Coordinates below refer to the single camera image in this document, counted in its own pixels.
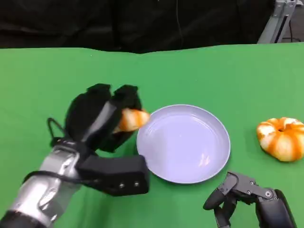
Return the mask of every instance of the orange object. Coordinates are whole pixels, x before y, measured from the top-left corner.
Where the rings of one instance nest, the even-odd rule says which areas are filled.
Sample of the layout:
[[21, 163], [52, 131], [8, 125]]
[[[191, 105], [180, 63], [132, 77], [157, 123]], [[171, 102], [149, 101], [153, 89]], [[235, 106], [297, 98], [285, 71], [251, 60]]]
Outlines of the orange object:
[[144, 126], [149, 121], [149, 118], [150, 114], [146, 111], [125, 108], [123, 109], [122, 119], [114, 133], [135, 131]]
[[304, 156], [304, 124], [297, 119], [282, 117], [261, 122], [256, 133], [261, 147], [282, 162]]

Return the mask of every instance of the cable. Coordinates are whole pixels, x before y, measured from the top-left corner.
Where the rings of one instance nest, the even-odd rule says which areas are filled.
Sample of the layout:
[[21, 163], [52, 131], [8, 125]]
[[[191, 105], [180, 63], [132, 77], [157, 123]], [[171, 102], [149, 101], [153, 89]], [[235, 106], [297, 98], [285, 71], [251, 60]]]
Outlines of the cable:
[[180, 49], [182, 49], [182, 46], [184, 44], [184, 37], [182, 35], [181, 32], [181, 24], [180, 24], [180, 19], [179, 19], [179, 0], [176, 0], [176, 9], [175, 9], [175, 13], [176, 13], [176, 22], [177, 22], [177, 26], [179, 29], [179, 34], [180, 34]]
[[294, 40], [298, 41], [298, 42], [302, 42], [301, 39], [299, 38], [294, 38], [294, 35], [293, 35], [293, 30], [292, 30], [292, 27], [291, 27], [291, 20], [289, 20], [289, 32], [290, 32], [290, 37], [284, 37], [283, 39], [290, 39], [290, 42], [293, 43]]
[[65, 136], [65, 137], [68, 137], [68, 138], [70, 138], [70, 136], [68, 135], [68, 133], [63, 129], [63, 127], [55, 120], [55, 119], [53, 119], [53, 118], [48, 118], [47, 119], [47, 126], [48, 126], [48, 130], [49, 130], [49, 132], [50, 132], [50, 134], [51, 134], [51, 137], [52, 137], [52, 139], [54, 139], [55, 138], [55, 136], [54, 136], [54, 131], [53, 131], [53, 128], [52, 128], [52, 126], [51, 126], [51, 124], [55, 124], [56, 125], [56, 127], [63, 133], [63, 135]]
[[49, 176], [49, 177], [58, 178], [61, 181], [72, 183], [72, 184], [92, 184], [92, 183], [97, 184], [97, 183], [101, 182], [101, 180], [99, 180], [99, 179], [94, 179], [94, 180], [74, 179], [74, 178], [63, 176], [58, 173], [50, 172], [50, 171], [33, 171], [33, 172], [30, 172], [28, 175], [26, 175], [26, 177], [23, 180], [23, 183], [26, 182], [32, 176]]
[[291, 29], [291, 20], [289, 20], [290, 42], [294, 41], [293, 30]]

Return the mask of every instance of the green table surface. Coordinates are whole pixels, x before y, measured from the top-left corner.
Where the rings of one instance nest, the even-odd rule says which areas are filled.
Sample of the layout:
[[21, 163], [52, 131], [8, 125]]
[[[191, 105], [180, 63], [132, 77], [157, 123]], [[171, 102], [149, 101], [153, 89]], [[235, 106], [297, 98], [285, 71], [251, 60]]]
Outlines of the green table surface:
[[[229, 162], [216, 177], [195, 185], [171, 184], [151, 174], [151, 190], [140, 196], [114, 198], [83, 187], [56, 228], [215, 228], [213, 212], [202, 206], [227, 170], [281, 189], [298, 227], [304, 227], [304, 161], [281, 163], [261, 150], [256, 137], [256, 126], [268, 118], [304, 121], [303, 53], [304, 43], [144, 55], [82, 48], [0, 50], [0, 212], [50, 152], [47, 117], [63, 123], [71, 100], [96, 83], [113, 89], [131, 84], [139, 86], [149, 112], [172, 104], [212, 112], [229, 132]], [[115, 156], [134, 154], [135, 139]], [[239, 203], [231, 222], [234, 228], [257, 228], [255, 207]]]

